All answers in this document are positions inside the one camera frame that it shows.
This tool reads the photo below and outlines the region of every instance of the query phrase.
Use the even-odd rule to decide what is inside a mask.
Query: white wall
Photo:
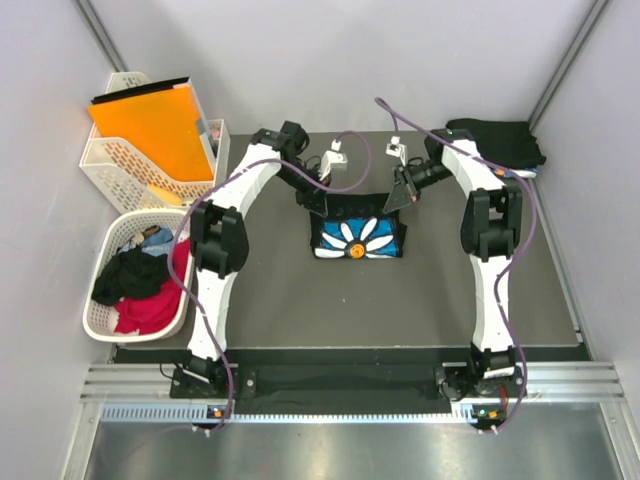
[[[0,476],[54,478],[87,365],[81,307],[115,210],[78,169],[109,67],[69,0],[0,18]]]
[[[524,119],[585,0],[94,0],[129,68],[189,74],[232,133],[388,130],[381,96],[426,126]]]
[[[640,3],[616,0],[537,129],[540,184],[578,301],[640,421]]]

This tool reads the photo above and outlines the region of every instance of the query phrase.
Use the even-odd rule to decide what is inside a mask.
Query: orange folder
[[[103,137],[129,141],[171,178],[181,182],[213,180],[201,135],[195,93],[190,84],[89,107]]]

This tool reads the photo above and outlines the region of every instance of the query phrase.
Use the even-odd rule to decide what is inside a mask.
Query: red cloth
[[[173,269],[184,282],[189,260],[189,240],[176,245],[173,252]],[[118,311],[116,332],[140,335],[155,333],[169,325],[178,312],[182,290],[171,277],[162,284],[160,293],[149,298],[134,300],[124,298],[114,305]]]

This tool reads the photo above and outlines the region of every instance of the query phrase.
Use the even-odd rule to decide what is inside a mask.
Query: clothing pile
[[[129,239],[105,265],[91,298],[118,312],[119,333],[155,333],[178,312],[182,290],[169,276],[167,255],[171,230],[153,226]],[[176,245],[173,269],[183,282],[189,260],[189,240]]]

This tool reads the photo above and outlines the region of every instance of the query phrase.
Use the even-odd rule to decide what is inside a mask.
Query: orange flower center
[[[356,243],[349,249],[349,255],[351,258],[362,258],[364,257],[364,245],[360,243]]]

